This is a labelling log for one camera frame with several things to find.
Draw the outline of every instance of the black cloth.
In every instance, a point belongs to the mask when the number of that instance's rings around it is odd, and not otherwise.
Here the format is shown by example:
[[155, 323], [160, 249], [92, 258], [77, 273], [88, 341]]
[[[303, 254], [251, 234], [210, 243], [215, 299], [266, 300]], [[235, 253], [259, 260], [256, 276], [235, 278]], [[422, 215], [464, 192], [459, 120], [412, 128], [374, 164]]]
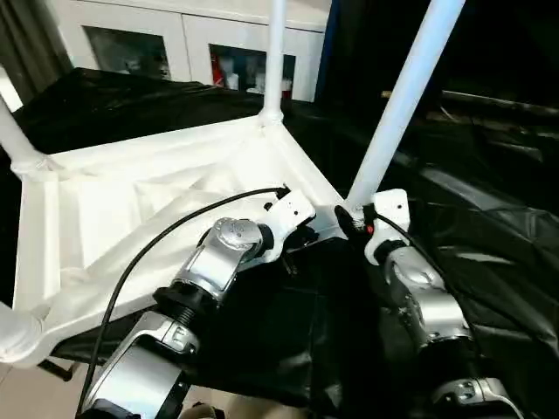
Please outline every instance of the black cloth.
[[[429, 3], [334, 0], [317, 99], [370, 118], [370, 102], [394, 88]], [[438, 103], [443, 89], [558, 108], [556, 16], [556, 5], [542, 0], [468, 0], [419, 112]]]
[[[54, 153], [254, 115], [261, 105], [258, 95], [198, 83], [76, 70], [16, 116], [38, 149]], [[295, 101], [286, 101], [283, 111], [295, 140], [345, 195], [376, 122]], [[412, 125], [383, 182], [383, 188], [408, 191], [412, 233], [447, 280], [474, 297], [458, 296], [485, 354], [528, 417], [556, 417], [559, 391], [558, 155], [551, 139]], [[6, 157], [3, 164], [0, 286], [9, 301], [20, 187]], [[420, 383], [399, 380], [408, 367], [405, 333], [385, 304], [379, 272], [361, 255], [336, 239], [245, 272], [223, 323], [207, 339], [193, 382], [322, 414], [349, 416], [377, 402], [398, 412], [408, 384]], [[137, 316], [111, 325], [102, 359]], [[61, 342], [54, 354], [86, 361], [94, 336], [90, 331]]]

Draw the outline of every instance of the white tube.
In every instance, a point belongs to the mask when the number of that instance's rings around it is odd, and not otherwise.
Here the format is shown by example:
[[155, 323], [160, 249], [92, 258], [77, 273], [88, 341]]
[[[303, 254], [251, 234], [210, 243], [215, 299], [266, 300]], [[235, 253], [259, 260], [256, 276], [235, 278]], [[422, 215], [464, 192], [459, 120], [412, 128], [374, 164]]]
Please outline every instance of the white tube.
[[260, 118], [264, 125], [281, 122], [281, 80], [283, 78], [283, 35], [286, 29], [286, 0], [272, 0], [269, 43], [266, 57], [266, 89]]
[[348, 210], [359, 210], [364, 204], [371, 202], [371, 197], [383, 179], [438, 58], [445, 48], [464, 2], [465, 0], [431, 0], [345, 201]]
[[29, 313], [14, 312], [0, 303], [0, 361], [11, 358], [33, 347], [41, 334], [42, 324]]
[[16, 173], [39, 168], [45, 156], [29, 142], [10, 109], [0, 96], [0, 145], [11, 159], [11, 169]]

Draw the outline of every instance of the floor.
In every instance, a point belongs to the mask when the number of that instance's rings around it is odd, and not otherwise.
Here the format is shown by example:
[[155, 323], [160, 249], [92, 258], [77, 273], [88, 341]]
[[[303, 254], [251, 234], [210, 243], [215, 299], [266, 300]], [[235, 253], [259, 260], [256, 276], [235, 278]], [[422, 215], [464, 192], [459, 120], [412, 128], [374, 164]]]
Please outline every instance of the floor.
[[[62, 367], [70, 366], [68, 361], [54, 359], [53, 361]], [[0, 417], [74, 418], [85, 375], [85, 365], [78, 367], [70, 382], [63, 382], [38, 368], [18, 369], [0, 364]], [[276, 402], [203, 387], [190, 389], [184, 407], [191, 407], [196, 402], [222, 409], [227, 419], [304, 419], [306, 417], [303, 411]]]

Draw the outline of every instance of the white tray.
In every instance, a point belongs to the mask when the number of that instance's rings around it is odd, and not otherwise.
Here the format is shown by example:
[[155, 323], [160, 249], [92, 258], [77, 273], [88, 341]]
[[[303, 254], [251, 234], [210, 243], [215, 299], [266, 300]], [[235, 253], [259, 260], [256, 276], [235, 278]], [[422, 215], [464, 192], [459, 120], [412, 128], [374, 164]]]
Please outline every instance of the white tray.
[[[55, 170], [23, 175], [14, 309], [42, 333], [4, 362], [29, 366], [61, 340], [96, 327], [118, 277], [156, 234], [184, 214], [239, 192], [301, 189], [321, 239], [338, 235], [342, 202], [281, 125], [259, 117], [150, 135], [49, 156]], [[153, 304], [201, 235], [221, 216], [259, 219], [273, 194], [246, 198], [186, 223], [138, 264], [114, 318]]]

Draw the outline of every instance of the white pole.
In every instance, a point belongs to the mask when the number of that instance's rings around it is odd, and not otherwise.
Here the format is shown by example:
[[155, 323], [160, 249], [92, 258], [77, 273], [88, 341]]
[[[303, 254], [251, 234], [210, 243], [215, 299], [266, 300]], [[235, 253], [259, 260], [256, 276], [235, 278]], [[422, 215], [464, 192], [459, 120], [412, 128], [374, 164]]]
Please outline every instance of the white pole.
[[16, 173], [39, 168], [45, 156], [29, 142], [24, 132], [11, 116], [10, 109], [0, 96], [0, 145], [11, 159], [11, 169]]
[[465, 0], [431, 0], [404, 68], [353, 182], [346, 208], [371, 202], [445, 48]]
[[266, 89], [260, 118], [264, 125], [281, 122], [281, 80], [283, 78], [283, 35], [286, 29], [286, 0], [272, 0], [269, 43], [266, 56]]

